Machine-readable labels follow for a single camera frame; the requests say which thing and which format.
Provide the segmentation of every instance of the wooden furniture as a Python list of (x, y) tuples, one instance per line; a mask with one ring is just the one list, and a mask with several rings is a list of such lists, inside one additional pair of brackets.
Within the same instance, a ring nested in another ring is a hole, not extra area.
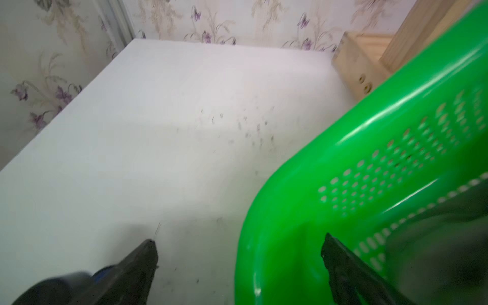
[(470, 0), (417, 0), (395, 35), (345, 32), (333, 64), (360, 101), (446, 31)]

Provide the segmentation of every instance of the wooden board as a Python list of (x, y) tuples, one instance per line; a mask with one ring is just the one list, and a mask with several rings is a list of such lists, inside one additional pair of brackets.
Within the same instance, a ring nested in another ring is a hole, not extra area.
[(469, 0), (417, 0), (380, 62), (395, 72), (460, 17)]
[(342, 80), (360, 101), (391, 73), (378, 61), (392, 35), (345, 32), (332, 60)]

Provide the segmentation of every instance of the purple flower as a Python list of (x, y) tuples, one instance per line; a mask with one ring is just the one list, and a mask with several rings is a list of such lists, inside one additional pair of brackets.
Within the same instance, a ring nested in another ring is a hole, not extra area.
[(26, 101), (29, 98), (29, 94), (27, 94), (27, 86), (24, 84), (18, 84), (15, 86), (15, 89), (10, 91), (13, 95), (16, 95), (19, 98), (19, 101)]
[(312, 47), (312, 41), (310, 39), (305, 39), (304, 43), (302, 44), (302, 50), (310, 50)]
[(63, 101), (65, 105), (68, 105), (69, 102), (73, 100), (73, 96), (68, 91), (63, 91), (61, 86), (58, 86), (58, 90), (56, 91), (56, 98)]
[(310, 19), (306, 18), (306, 14), (302, 15), (302, 18), (300, 19), (300, 22), (297, 24), (301, 29), (305, 28), (307, 24), (310, 22)]
[(207, 33), (207, 31), (203, 31), (202, 39), (205, 43), (212, 43), (212, 35), (210, 35), (210, 33)]
[(31, 119), (29, 120), (29, 122), (33, 123), (37, 130), (43, 129), (47, 125), (46, 121), (44, 121), (44, 115), (48, 112), (49, 111), (46, 111), (40, 115), (31, 112)]
[(191, 18), (193, 19), (193, 21), (197, 22), (198, 20), (200, 20), (201, 16), (202, 16), (202, 13), (198, 12), (197, 8), (195, 6), (193, 6), (191, 8)]

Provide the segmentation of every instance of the white tabletop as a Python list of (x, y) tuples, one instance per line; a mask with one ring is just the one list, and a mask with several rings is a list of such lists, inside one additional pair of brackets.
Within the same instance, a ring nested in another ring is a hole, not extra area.
[(354, 104), (330, 61), (131, 42), (0, 172), (0, 303), (154, 238), (149, 304), (233, 304), (254, 197)]

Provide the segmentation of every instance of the basket hole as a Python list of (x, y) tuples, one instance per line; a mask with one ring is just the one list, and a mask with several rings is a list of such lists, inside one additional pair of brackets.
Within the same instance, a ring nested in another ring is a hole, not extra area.
[(463, 108), (464, 108), (464, 105), (465, 105), (465, 102), (461, 102), (457, 107), (456, 107), (456, 110), (454, 111), (455, 114), (458, 114), (460, 113)]
[(446, 103), (442, 103), (439, 107), (437, 107), (437, 110), (436, 110), (437, 115), (440, 115), (442, 113), (445, 106), (446, 106)]
[(426, 122), (427, 122), (427, 117), (424, 117), (421, 121), (420, 121), (420, 125), (419, 125), (419, 129), (422, 129), (426, 126)]

